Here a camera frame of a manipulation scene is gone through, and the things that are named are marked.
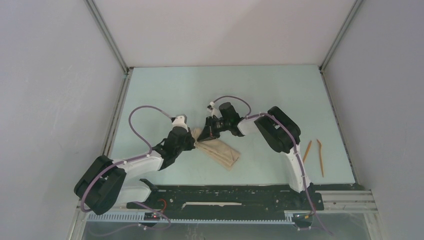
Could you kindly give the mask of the beige cloth napkin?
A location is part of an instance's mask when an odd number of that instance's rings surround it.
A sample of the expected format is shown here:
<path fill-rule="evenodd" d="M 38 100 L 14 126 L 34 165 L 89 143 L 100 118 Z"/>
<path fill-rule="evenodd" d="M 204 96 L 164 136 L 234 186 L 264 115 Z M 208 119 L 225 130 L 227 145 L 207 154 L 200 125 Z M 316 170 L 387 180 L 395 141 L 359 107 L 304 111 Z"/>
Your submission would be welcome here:
<path fill-rule="evenodd" d="M 200 128 L 195 128 L 191 131 L 192 137 L 195 139 L 195 148 L 209 156 L 226 170 L 230 171 L 241 154 L 219 139 L 199 142 L 198 139 L 201 131 Z"/>

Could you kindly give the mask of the orange plastic fork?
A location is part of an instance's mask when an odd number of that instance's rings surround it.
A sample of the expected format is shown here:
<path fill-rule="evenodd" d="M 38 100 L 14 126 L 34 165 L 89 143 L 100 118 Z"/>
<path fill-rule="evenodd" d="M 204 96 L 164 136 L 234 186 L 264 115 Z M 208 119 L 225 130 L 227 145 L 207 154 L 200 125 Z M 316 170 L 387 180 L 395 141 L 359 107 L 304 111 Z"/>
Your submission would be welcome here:
<path fill-rule="evenodd" d="M 319 156 L 321 176 L 324 178 L 325 177 L 325 168 L 324 168 L 324 161 L 323 161 L 323 155 L 322 155 L 323 145 L 322 145 L 322 142 L 319 139 L 317 139 L 316 142 L 318 144 L 318 156 Z"/>

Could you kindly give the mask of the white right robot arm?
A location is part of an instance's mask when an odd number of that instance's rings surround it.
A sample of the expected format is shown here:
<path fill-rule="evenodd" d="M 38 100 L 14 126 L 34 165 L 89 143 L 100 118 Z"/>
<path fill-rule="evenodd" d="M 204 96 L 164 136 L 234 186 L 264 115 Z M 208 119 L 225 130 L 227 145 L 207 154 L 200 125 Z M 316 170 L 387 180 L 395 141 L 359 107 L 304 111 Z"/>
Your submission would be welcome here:
<path fill-rule="evenodd" d="M 211 116 L 205 119 L 205 126 L 197 140 L 216 140 L 222 132 L 230 132 L 236 137 L 260 133 L 269 147 L 287 157 L 291 204 L 304 209 L 311 202 L 307 192 L 311 181 L 306 174 L 300 153 L 301 130 L 279 107 L 273 106 L 265 113 L 241 117 L 230 102 L 222 103 L 217 109 L 211 102 L 207 107 Z"/>

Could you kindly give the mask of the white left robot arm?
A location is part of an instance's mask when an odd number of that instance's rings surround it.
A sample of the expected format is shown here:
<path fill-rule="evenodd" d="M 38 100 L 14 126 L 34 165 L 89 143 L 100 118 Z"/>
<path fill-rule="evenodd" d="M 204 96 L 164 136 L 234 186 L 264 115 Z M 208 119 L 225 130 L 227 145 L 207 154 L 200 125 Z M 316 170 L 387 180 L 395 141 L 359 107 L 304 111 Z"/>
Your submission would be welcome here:
<path fill-rule="evenodd" d="M 131 202 L 153 208 L 158 202 L 158 194 L 154 192 L 155 186 L 142 175 L 171 166 L 182 152 L 194 149 L 194 143 L 190 128 L 175 126 L 150 154 L 139 159 L 112 160 L 101 155 L 83 174 L 73 192 L 96 215 Z"/>

